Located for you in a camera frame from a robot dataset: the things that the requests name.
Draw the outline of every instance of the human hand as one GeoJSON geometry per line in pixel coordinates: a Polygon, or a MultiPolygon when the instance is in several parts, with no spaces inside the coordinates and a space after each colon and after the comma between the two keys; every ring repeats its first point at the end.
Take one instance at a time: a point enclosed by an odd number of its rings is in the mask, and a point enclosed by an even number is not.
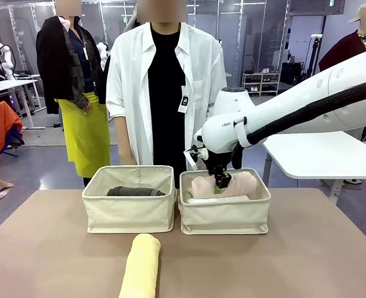
{"type": "Polygon", "coordinates": [[[91,105],[90,105],[90,102],[88,102],[88,104],[85,105],[85,107],[83,108],[83,110],[87,113],[87,112],[90,111],[90,109],[91,109],[91,105]]]}

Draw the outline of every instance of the white shirt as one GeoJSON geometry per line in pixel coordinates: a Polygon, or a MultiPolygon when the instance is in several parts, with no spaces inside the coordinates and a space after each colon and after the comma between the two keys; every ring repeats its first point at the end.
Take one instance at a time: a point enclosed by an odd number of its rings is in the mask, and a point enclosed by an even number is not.
{"type": "MultiPolygon", "coordinates": [[[[126,117],[130,148],[139,165],[153,164],[148,70],[156,50],[150,23],[120,35],[111,50],[106,104],[112,118],[126,117]]],[[[175,53],[189,94],[185,136],[181,136],[188,150],[194,133],[211,115],[218,92],[227,86],[224,58],[216,39],[186,23],[181,23],[175,53]]]]}

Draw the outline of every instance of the table leg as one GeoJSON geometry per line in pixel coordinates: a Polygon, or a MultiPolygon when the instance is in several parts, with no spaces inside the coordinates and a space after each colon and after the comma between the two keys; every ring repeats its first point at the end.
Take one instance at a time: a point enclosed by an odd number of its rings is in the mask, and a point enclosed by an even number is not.
{"type": "Polygon", "coordinates": [[[28,102],[30,103],[30,105],[32,106],[32,108],[34,109],[34,112],[35,112],[35,103],[34,103],[34,99],[32,98],[32,93],[31,91],[29,90],[28,88],[28,85],[24,85],[24,90],[25,90],[25,93],[28,97],[28,102]]]}
{"type": "Polygon", "coordinates": [[[267,157],[265,158],[264,171],[263,171],[263,182],[266,186],[268,186],[268,182],[270,180],[271,165],[272,165],[272,157],[267,152],[267,157]]]}
{"type": "Polygon", "coordinates": [[[22,112],[21,112],[21,109],[20,109],[19,100],[16,96],[16,92],[15,92],[14,88],[9,89],[9,92],[11,94],[11,97],[12,97],[12,100],[13,100],[13,106],[16,109],[17,114],[19,114],[20,117],[22,117],[22,112]]]}
{"type": "Polygon", "coordinates": [[[34,85],[35,97],[36,97],[36,100],[38,101],[39,110],[42,110],[42,104],[40,103],[40,98],[38,95],[38,89],[36,88],[36,83],[32,83],[32,84],[34,85]]]}
{"type": "Polygon", "coordinates": [[[337,200],[339,199],[339,194],[340,191],[342,190],[342,186],[343,186],[343,180],[332,180],[332,184],[330,186],[330,191],[329,191],[329,198],[330,200],[337,204],[337,200]]]}
{"type": "Polygon", "coordinates": [[[22,87],[19,88],[19,92],[22,98],[22,102],[24,103],[24,107],[25,107],[25,112],[27,113],[27,117],[28,117],[28,121],[29,121],[29,125],[30,127],[23,127],[23,129],[45,129],[44,126],[42,127],[34,127],[34,122],[32,121],[32,116],[29,110],[29,106],[28,106],[28,102],[27,102],[27,98],[25,97],[24,94],[24,89],[22,87]]]}

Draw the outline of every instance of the beige basket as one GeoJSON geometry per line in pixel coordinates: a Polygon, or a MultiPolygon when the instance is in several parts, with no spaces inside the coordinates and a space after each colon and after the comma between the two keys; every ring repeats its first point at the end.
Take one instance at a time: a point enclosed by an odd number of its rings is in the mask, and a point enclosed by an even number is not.
{"type": "Polygon", "coordinates": [[[247,171],[258,181],[256,192],[248,202],[228,204],[212,202],[189,204],[188,190],[192,180],[208,176],[207,171],[184,172],[180,176],[179,209],[181,231],[187,235],[196,234],[265,234],[268,232],[267,217],[271,194],[254,169],[229,170],[228,173],[247,171]]]}
{"type": "Polygon", "coordinates": [[[89,233],[160,233],[173,228],[176,189],[169,166],[105,166],[82,193],[89,233]],[[158,197],[108,197],[117,187],[149,187],[158,197]]]}

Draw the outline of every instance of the blue shirt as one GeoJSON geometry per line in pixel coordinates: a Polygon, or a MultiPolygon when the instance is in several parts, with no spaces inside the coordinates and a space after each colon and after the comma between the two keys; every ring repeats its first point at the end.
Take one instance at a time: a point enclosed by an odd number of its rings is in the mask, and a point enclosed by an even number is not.
{"type": "Polygon", "coordinates": [[[93,78],[91,77],[91,70],[90,70],[90,63],[89,60],[85,57],[85,51],[83,50],[83,43],[81,40],[82,34],[78,27],[79,18],[75,17],[75,24],[74,29],[78,32],[81,39],[79,39],[75,33],[70,29],[68,31],[68,34],[70,35],[71,43],[78,54],[79,61],[81,63],[82,72],[83,72],[83,78],[85,79],[85,93],[93,92],[94,91],[94,82],[93,78]]]}

